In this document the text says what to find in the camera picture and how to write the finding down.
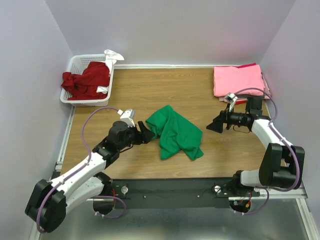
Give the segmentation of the green t shirt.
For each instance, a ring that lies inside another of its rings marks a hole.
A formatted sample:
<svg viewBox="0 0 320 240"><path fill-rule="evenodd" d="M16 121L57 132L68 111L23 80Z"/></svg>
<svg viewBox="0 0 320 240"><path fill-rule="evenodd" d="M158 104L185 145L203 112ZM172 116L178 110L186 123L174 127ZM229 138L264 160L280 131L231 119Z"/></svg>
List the green t shirt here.
<svg viewBox="0 0 320 240"><path fill-rule="evenodd" d="M155 134L154 139L159 139L161 160L167 160L180 151L192 161L204 155L201 150L203 132L170 105L155 111L145 122Z"/></svg>

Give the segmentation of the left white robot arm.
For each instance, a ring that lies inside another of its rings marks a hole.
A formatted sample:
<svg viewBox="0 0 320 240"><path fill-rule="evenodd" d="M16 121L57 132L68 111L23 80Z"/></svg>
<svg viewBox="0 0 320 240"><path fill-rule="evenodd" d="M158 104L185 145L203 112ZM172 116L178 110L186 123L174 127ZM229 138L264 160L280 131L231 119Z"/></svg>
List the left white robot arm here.
<svg viewBox="0 0 320 240"><path fill-rule="evenodd" d="M87 199L110 194L111 185L99 179L99 175L119 158L122 150L147 144L154 136L142 121L137 126L114 122L108 135L78 165L57 178L35 184L25 214L36 223L40 233L53 232L74 207Z"/></svg>

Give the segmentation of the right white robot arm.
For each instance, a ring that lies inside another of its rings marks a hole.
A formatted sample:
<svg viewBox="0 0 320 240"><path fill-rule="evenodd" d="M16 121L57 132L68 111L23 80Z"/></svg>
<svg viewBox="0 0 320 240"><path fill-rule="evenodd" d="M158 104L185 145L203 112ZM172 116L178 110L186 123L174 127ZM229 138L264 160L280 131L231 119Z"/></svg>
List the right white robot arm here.
<svg viewBox="0 0 320 240"><path fill-rule="evenodd" d="M245 112L235 112L238 97L225 96L227 106L206 129L222 133L231 127L246 127L254 133L265 148L259 169L238 170L227 184L230 191L241 196L255 187L271 188L280 192L297 189L301 185L305 150L286 140L275 128L272 119L263 115L259 96L247 97Z"/></svg>

